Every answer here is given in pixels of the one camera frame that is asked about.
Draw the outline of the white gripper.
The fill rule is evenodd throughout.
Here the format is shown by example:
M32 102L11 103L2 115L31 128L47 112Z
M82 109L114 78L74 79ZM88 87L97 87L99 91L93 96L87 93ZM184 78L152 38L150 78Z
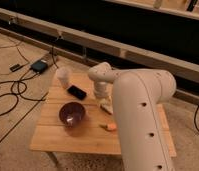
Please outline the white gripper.
M96 97L96 103L98 106L102 104L102 98L105 98L107 105L112 105L111 97L108 96L106 83L96 83L94 85L94 95Z

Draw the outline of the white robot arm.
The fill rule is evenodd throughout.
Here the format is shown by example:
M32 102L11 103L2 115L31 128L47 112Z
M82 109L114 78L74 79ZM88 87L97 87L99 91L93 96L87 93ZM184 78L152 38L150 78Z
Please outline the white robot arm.
M175 171L165 142L157 105L176 91L166 70L114 70L107 62L88 71L97 95L112 85L112 106L125 171Z

